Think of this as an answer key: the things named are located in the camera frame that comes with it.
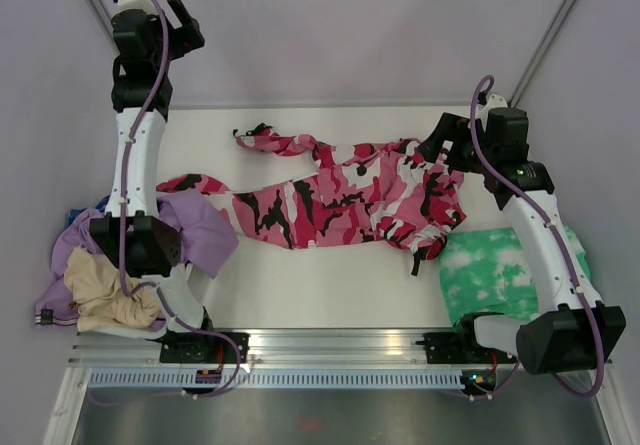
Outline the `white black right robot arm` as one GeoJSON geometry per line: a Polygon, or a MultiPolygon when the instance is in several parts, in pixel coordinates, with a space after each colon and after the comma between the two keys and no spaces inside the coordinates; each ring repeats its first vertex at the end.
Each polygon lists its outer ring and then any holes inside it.
{"type": "Polygon", "coordinates": [[[571,250],[553,181],[543,164],[528,157],[528,129],[525,111],[486,106],[472,119],[442,114],[418,147],[432,161],[449,142],[445,164],[483,176],[514,229],[536,287],[536,318],[466,314],[457,327],[456,349],[469,361],[499,350],[519,359],[531,375],[593,371],[601,379],[626,318],[620,307],[604,304],[571,250]]]}

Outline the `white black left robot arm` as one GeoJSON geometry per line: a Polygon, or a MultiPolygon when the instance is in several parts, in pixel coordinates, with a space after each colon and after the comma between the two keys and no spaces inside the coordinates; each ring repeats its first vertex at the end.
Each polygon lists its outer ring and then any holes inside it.
{"type": "Polygon", "coordinates": [[[173,92],[168,66],[204,46],[198,22],[182,0],[167,0],[180,25],[167,22],[158,6],[127,5],[111,24],[118,50],[111,99],[117,113],[118,147],[114,180],[102,218],[91,221],[92,239],[118,269],[158,297],[165,323],[157,329],[101,326],[103,334],[158,341],[187,333],[183,351],[197,362],[217,351],[216,335],[205,329],[208,315],[189,289],[180,265],[178,232],[159,218],[156,172],[173,92]]]}

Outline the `purple trousers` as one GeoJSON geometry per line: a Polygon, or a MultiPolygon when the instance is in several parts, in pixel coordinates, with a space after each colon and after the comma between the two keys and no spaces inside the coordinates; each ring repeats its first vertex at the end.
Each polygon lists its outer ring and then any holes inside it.
{"type": "MultiPolygon", "coordinates": [[[[190,262],[209,277],[216,277],[239,244],[223,215],[195,191],[160,196],[158,210],[160,220],[179,232],[180,261],[190,262]]],[[[52,283],[36,302],[36,325],[77,327],[79,314],[72,305],[72,294],[64,285],[63,276],[76,247],[104,255],[89,233],[90,221],[102,216],[100,208],[81,210],[56,240],[50,266],[52,283]]]]}

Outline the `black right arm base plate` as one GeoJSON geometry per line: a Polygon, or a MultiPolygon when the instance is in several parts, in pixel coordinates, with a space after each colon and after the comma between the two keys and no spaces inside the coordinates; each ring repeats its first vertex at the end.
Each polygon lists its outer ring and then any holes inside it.
{"type": "Polygon", "coordinates": [[[472,347],[452,331],[427,332],[416,342],[424,350],[430,365],[514,364],[516,359],[499,350],[472,347]]]}

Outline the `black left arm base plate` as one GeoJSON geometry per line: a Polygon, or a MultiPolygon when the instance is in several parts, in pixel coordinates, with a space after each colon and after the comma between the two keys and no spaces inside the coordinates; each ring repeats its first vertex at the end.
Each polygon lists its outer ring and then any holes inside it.
{"type": "Polygon", "coordinates": [[[232,345],[225,339],[195,333],[168,332],[162,339],[159,361],[165,364],[244,364],[249,350],[247,333],[224,332],[238,348],[237,360],[232,345]]]}

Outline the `pink camouflage trousers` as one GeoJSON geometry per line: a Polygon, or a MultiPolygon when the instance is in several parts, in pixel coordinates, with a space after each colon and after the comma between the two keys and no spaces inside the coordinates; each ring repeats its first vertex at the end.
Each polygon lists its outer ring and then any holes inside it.
{"type": "Polygon", "coordinates": [[[464,181],[440,150],[428,161],[416,138],[331,145],[309,134],[282,136],[266,124],[234,134],[247,150],[281,157],[309,154],[315,171],[254,191],[233,191],[201,173],[172,178],[157,191],[196,190],[245,237],[298,250],[384,241],[413,258],[411,273],[435,259],[466,218],[464,181]]]}

